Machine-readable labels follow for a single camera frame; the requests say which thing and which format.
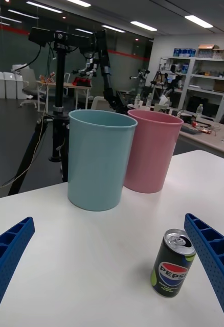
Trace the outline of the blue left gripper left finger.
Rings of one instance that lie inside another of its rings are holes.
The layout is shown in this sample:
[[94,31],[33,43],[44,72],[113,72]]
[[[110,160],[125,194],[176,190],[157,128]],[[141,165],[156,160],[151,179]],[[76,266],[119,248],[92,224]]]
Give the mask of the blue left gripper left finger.
[[34,233],[33,218],[27,217],[0,235],[0,304]]

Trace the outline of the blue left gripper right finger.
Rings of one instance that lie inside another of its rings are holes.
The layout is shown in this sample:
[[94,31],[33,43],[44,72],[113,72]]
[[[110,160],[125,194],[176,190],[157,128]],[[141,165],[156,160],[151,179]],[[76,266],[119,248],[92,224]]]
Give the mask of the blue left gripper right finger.
[[224,236],[192,214],[185,215],[184,230],[224,313]]

